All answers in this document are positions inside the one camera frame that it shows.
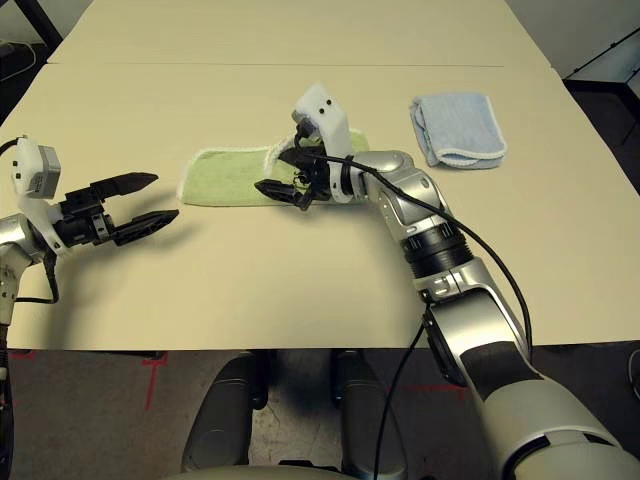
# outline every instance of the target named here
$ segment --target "green towel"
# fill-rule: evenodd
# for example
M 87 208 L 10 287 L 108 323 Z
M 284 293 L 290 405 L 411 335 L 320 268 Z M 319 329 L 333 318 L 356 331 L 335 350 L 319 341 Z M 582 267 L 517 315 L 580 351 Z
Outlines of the green towel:
M 354 152 L 369 149 L 364 134 L 357 130 L 351 131 L 351 141 Z M 253 186 L 265 178 L 267 155 L 282 145 L 281 142 L 273 147 L 210 148 L 200 151 L 191 161 L 178 187 L 178 199 L 190 205 L 207 207 L 285 205 L 265 197 Z M 295 171 L 288 163 L 276 161 L 268 178 L 292 183 Z

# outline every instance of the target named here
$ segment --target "folded blue towel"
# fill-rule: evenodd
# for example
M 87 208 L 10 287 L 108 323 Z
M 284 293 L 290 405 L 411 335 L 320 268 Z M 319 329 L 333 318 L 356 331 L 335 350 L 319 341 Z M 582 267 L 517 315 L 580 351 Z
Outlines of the folded blue towel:
M 413 99 L 411 121 L 427 163 L 456 168 L 499 166 L 507 145 L 489 97 L 442 93 Z

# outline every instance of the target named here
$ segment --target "beige table surface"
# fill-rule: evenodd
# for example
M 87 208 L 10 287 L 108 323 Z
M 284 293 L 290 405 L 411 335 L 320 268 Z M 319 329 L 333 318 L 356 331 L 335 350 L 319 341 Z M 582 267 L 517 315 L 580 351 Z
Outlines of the beige table surface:
M 502 255 L 529 302 L 535 343 L 640 338 L 640 199 L 551 70 L 48 65 L 0 140 L 27 133 L 55 146 L 63 165 L 57 200 L 94 180 L 148 171 L 160 180 L 107 202 L 116 223 L 151 209 L 181 213 L 126 247 L 75 248 L 58 266 L 61 302 L 17 305 L 10 345 L 406 346 L 422 305 L 376 213 L 206 208 L 175 199 L 197 150 L 271 144 L 291 133 L 292 106 L 317 80 L 373 149 L 412 154 L 455 214 Z M 411 98 L 469 90 L 491 96 L 508 158 L 488 171 L 426 167 L 409 121 Z M 2 162 L 0 217 L 15 211 L 10 159 Z M 20 292 L 47 294 L 41 266 L 26 272 Z
M 549 63 L 502 0 L 94 0 L 50 63 Z

